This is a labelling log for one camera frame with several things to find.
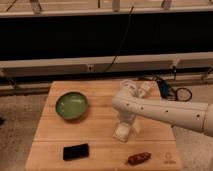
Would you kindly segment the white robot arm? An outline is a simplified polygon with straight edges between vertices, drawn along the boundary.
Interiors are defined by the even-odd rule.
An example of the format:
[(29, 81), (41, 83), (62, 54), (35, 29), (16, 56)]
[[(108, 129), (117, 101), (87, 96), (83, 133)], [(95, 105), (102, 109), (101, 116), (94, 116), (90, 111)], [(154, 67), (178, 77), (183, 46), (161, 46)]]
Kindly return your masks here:
[(138, 98), (120, 89), (112, 99), (121, 122), (133, 124), (136, 116), (157, 120), (213, 137), (213, 104)]

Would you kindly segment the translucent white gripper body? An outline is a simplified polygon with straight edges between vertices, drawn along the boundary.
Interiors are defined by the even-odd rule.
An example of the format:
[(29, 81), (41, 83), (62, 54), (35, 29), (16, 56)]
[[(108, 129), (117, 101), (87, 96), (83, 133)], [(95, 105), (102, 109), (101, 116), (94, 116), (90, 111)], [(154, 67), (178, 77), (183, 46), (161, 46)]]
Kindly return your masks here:
[(121, 122), (127, 123), (128, 125), (133, 127), (137, 133), (141, 132), (139, 119), (136, 117), (135, 114), (128, 113), (128, 112), (120, 112), (118, 114), (118, 118)]

